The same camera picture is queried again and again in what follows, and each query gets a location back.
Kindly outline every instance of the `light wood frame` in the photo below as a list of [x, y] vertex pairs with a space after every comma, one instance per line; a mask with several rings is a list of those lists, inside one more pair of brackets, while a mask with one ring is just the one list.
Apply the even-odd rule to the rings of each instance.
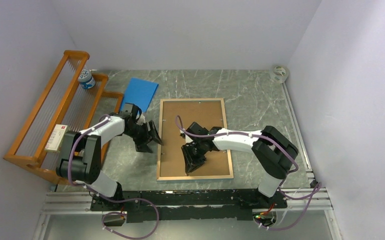
[[[41, 165], [44, 162], [44, 159], [47, 155], [47, 152], [45, 151], [45, 146], [47, 144], [47, 141], [50, 138], [55, 125], [60, 124], [63, 118], [65, 117], [65, 114], [79, 86], [78, 77], [82, 69], [84, 69], [85, 63], [89, 58], [90, 58], [90, 55], [86, 51], [74, 51], [74, 50], [64, 51], [63, 57], [61, 58], [60, 63], [57, 65], [57, 68], [55, 69], [50, 80], [48, 81], [48, 84], [45, 86], [44, 91], [42, 92], [36, 104], [34, 105], [32, 111], [27, 117], [23, 127], [18, 133], [16, 139], [14, 140], [7, 154], [5, 154], [5, 156], [3, 157], [5, 160], [53, 184], [63, 184], [63, 185], [69, 184], [67, 179], [57, 176], [56, 171], [54, 169], [44, 169], [44, 168], [41, 168]], [[61, 99], [56, 111], [54, 112], [48, 124], [48, 127], [45, 131], [44, 136], [42, 136], [41, 138], [41, 141], [35, 151], [35, 154], [33, 156], [17, 155], [17, 151], [21, 146], [26, 134], [28, 133], [29, 128], [31, 127], [32, 123], [37, 117], [38, 112], [40, 111], [44, 102], [46, 101], [47, 96], [49, 95], [51, 89], [53, 88], [54, 83], [56, 82], [57, 78], [60, 75], [60, 72], [62, 71], [63, 67], [67, 63], [70, 64], [70, 67], [74, 71], [72, 80], [66, 92], [64, 93], [63, 98]], [[112, 92], [112, 91], [104, 90], [104, 87], [106, 86], [106, 83], [109, 80], [109, 77], [107, 75], [101, 74], [101, 73], [93, 73], [92, 76], [94, 77], [94, 80], [96, 82], [101, 82], [101, 84], [99, 89], [96, 92], [94, 102], [91, 106], [91, 110], [89, 111], [88, 117], [83, 125], [84, 129], [87, 129], [90, 127], [91, 121], [93, 119], [94, 113], [96, 111], [96, 108], [98, 106], [98, 103], [101, 97], [117, 99], [116, 106], [114, 108], [115, 112], [119, 111], [119, 107], [124, 97], [124, 95], [120, 92]], [[109, 143], [106, 143], [101, 149], [102, 163], [104, 162], [104, 159], [105, 159], [104, 156], [106, 154], [108, 147], [109, 147]]]
[[[201, 101], [201, 102], [220, 102], [220, 107], [222, 109], [222, 119], [223, 127], [228, 128], [227, 126], [227, 114], [225, 112], [225, 101], [223, 98], [163, 98], [160, 100], [160, 115], [158, 120], [158, 135], [162, 136], [162, 125], [163, 125], [163, 105], [165, 102], [192, 102], [192, 101]], [[161, 170], [161, 156], [162, 156], [162, 146], [158, 145], [157, 149], [157, 181], [176, 181], [176, 180], [214, 180], [214, 179], [233, 179], [234, 170], [232, 165], [231, 151], [226, 151], [228, 155], [228, 167], [229, 175], [208, 175], [208, 176], [160, 176]]]

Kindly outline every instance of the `marble table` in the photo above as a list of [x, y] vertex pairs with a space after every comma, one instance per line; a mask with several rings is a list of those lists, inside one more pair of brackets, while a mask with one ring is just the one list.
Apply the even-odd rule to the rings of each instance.
[[[159, 124], [160, 99], [224, 98], [227, 125], [230, 130], [253, 131], [266, 125], [276, 127], [301, 150], [301, 137], [296, 131], [285, 89], [273, 83], [263, 70], [119, 70], [100, 71], [108, 74], [106, 90], [123, 93], [131, 78], [158, 83], [155, 96], [145, 113], [148, 120]], [[114, 99], [103, 99], [93, 123], [112, 112]], [[205, 190], [257, 188], [263, 167], [248, 153], [232, 151], [233, 179], [156, 181], [157, 145], [150, 143], [154, 153], [136, 152], [127, 136], [111, 140], [102, 170], [122, 184], [126, 191], [134, 190]], [[299, 171], [286, 179], [283, 188], [309, 187], [306, 161], [302, 151], [296, 161]], [[58, 186], [59, 192], [82, 191], [83, 188]]]

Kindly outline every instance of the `cork board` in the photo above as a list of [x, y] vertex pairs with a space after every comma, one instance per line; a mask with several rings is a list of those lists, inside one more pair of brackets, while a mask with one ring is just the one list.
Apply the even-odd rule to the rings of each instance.
[[206, 162], [189, 175], [185, 174], [184, 155], [181, 146], [185, 139], [175, 124], [175, 117], [182, 118], [187, 129], [192, 122], [210, 130], [212, 127], [227, 128], [223, 98], [170, 98], [160, 100], [160, 119], [158, 133], [163, 141], [158, 146], [157, 180], [199, 180], [234, 178], [231, 152], [207, 152]]

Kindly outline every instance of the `blue cloth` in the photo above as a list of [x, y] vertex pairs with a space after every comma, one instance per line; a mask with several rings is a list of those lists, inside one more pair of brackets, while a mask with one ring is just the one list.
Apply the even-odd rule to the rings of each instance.
[[125, 103], [130, 103], [137, 105], [143, 113], [147, 112], [158, 86], [158, 83], [132, 77], [124, 92], [120, 110]]

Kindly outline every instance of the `small box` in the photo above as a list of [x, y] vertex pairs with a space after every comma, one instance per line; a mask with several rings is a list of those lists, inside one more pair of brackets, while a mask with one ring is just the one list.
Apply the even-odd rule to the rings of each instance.
[[68, 131], [67, 125], [56, 124], [51, 136], [45, 145], [45, 151], [49, 153], [60, 153], [62, 147], [63, 136]]

